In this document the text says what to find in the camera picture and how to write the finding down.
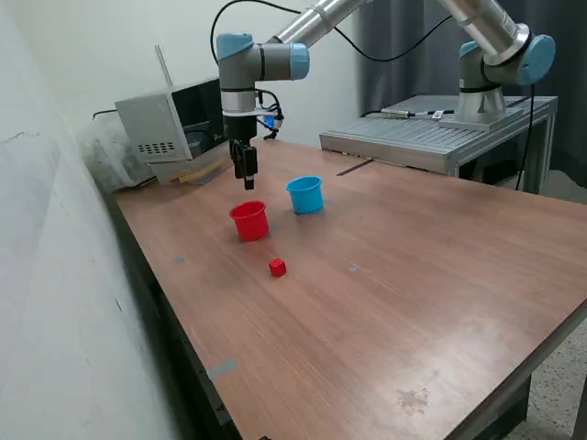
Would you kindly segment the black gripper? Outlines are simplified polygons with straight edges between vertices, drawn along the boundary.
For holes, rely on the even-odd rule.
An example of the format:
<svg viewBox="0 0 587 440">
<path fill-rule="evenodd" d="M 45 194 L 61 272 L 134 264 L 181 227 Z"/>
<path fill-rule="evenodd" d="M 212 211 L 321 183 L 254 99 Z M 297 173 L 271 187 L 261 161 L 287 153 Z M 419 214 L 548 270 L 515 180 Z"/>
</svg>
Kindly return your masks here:
<svg viewBox="0 0 587 440">
<path fill-rule="evenodd" d="M 257 150 L 250 146 L 250 140 L 255 137 L 255 116 L 224 115 L 223 123 L 235 177 L 244 182 L 246 191 L 251 191 L 257 174 Z"/>
</svg>

